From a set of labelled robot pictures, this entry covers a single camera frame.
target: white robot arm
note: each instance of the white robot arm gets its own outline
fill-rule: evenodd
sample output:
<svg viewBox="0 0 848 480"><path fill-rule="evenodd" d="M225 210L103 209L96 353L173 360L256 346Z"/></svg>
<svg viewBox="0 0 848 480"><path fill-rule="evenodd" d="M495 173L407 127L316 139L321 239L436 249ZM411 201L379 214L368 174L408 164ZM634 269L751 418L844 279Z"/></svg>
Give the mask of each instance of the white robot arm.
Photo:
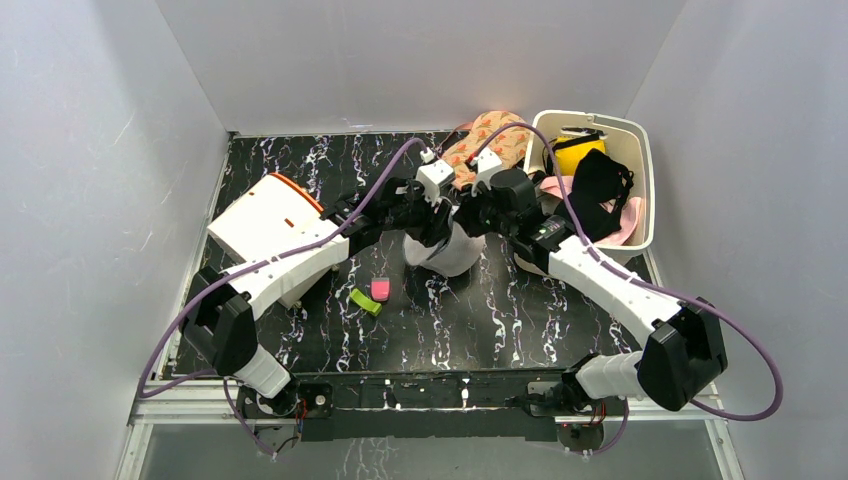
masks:
<svg viewBox="0 0 848 480"><path fill-rule="evenodd" d="M717 318L604 269L565 218L542 213L532 181L519 170L501 170L494 153L484 150L472 167L477 179L455 214L450 203L439 200L453 180L453 170L437 160L419 168L414 180L390 179L342 235L282 260L273 257L274 252L308 245L335 231L357 206L357 197L324 208L284 177L263 178L209 227L227 253L244 263L225 272L201 270L192 291L248 264L270 260L269 265L204 299L183 325L184 336L220 375L241 379L284 415L299 401L298 381L259 345L254 320L275 301L292 306L329 268L376 243L383 231L404 230L425 246L449 239L448 217L453 215L452 221L471 237L502 235L518 257L583 292L643 348L587 356L563 372L556 388L533 402L576 412L609 396L647 396L666 409L679 410L724 371L727 361Z"/></svg>

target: white plastic basket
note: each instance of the white plastic basket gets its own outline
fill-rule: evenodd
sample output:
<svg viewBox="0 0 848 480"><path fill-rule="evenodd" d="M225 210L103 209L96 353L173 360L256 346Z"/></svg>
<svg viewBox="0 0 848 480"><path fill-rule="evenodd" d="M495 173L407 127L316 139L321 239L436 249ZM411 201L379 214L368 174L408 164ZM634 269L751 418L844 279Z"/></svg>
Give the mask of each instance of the white plastic basket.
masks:
<svg viewBox="0 0 848 480"><path fill-rule="evenodd" d="M598 248L622 265L647 250L654 239L654 169L645 129L637 123L621 118L565 110L539 112L533 119L533 126L541 130L549 141L561 135L564 127L593 128L606 134L604 141L607 155L633 172L630 195L642 197L644 201L639 223L627 242L616 247L599 245ZM535 171L544 171L544 148L538 138L531 138L524 161L524 171L528 175Z"/></svg>

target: black marble surface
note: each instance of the black marble surface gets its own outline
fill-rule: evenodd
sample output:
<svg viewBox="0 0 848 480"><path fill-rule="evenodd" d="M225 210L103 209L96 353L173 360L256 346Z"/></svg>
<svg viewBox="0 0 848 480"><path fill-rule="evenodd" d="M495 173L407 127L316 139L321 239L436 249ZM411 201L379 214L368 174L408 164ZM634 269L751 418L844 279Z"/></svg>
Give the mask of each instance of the black marble surface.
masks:
<svg viewBox="0 0 848 480"><path fill-rule="evenodd" d="M281 172L323 203L379 175L413 134L239 138L230 145L215 214L270 172ZM437 145L446 133L418 133ZM412 174L417 151L398 174ZM569 366L589 352L638 349L621 325L568 285L515 266L506 243L487 238L482 258L445 279L405 265L401 232L328 272L302 299L275 304L257 321L259 340L293 372L394 372ZM204 265L233 262L211 239ZM642 257L628 264L648 278ZM368 292L372 277L389 277L391 297L374 318L348 301L354 287ZM205 362L181 342L170 374Z"/></svg>

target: patterned fabric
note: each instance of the patterned fabric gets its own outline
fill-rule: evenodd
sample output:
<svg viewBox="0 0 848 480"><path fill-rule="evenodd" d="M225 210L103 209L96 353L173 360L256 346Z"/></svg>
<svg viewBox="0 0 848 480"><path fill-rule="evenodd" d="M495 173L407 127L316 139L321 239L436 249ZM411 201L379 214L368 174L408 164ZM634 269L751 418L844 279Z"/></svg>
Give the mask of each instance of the patterned fabric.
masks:
<svg viewBox="0 0 848 480"><path fill-rule="evenodd" d="M465 162L477 150L477 147L501 126L523 121L524 119L518 115L502 110L486 112L477 117L477 120L474 120L474 123L471 124L468 136L442 154L442 158L453 167L456 174L456 179L453 182L454 188L461 189L465 185L474 183L475 175L468 169ZM519 160L524 158L529 141L530 132L523 128L511 128L492 140L489 148L501 157L504 168L512 168Z"/></svg>

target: gray wall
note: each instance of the gray wall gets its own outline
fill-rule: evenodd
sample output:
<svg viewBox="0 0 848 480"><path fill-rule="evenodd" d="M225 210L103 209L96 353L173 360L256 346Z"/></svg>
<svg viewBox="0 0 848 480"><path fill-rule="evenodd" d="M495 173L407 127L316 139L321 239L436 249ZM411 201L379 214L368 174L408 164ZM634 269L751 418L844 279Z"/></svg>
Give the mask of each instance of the gray wall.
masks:
<svg viewBox="0 0 848 480"><path fill-rule="evenodd" d="M732 424L749 479L848 476L848 4L690 1L628 117L651 136L666 283L749 327L786 380L771 420ZM726 332L728 410L768 371Z"/></svg>
<svg viewBox="0 0 848 480"><path fill-rule="evenodd" d="M0 465L110 478L226 133L153 0L3 3Z"/></svg>
<svg viewBox="0 0 848 480"><path fill-rule="evenodd" d="M157 0L224 126L451 128L507 109L623 116L684 0Z"/></svg>

